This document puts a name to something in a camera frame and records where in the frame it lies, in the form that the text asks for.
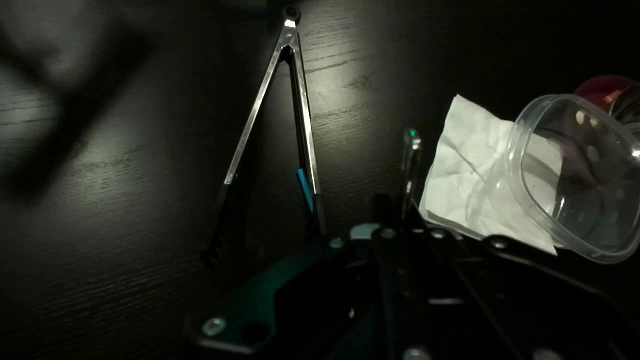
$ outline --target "white napkin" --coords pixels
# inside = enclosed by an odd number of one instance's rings
[[[452,101],[443,132],[437,141],[434,164],[425,176],[420,215],[424,221],[466,235],[483,238],[502,235],[547,254],[556,254],[554,240],[545,228],[536,225],[515,203],[507,184],[492,188],[498,182],[492,167],[507,147],[513,122],[499,121],[488,111],[467,103],[461,97]],[[554,206],[556,182],[562,156],[551,142],[532,137],[532,159],[544,159],[544,174],[524,172],[528,187],[536,188],[536,201],[549,211]]]

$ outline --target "clear plastic container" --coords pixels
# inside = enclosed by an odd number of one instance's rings
[[[640,145],[578,97],[528,104],[488,174],[469,201],[472,226],[492,213],[502,226],[544,235],[599,265],[637,249]]]

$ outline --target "black tabletop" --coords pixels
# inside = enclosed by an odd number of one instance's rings
[[[0,356],[173,359],[183,319],[302,247],[279,66],[257,118],[245,253],[197,253],[283,0],[0,2]],[[511,118],[595,74],[640,78],[626,2],[303,0],[328,225],[398,193],[454,95]]]

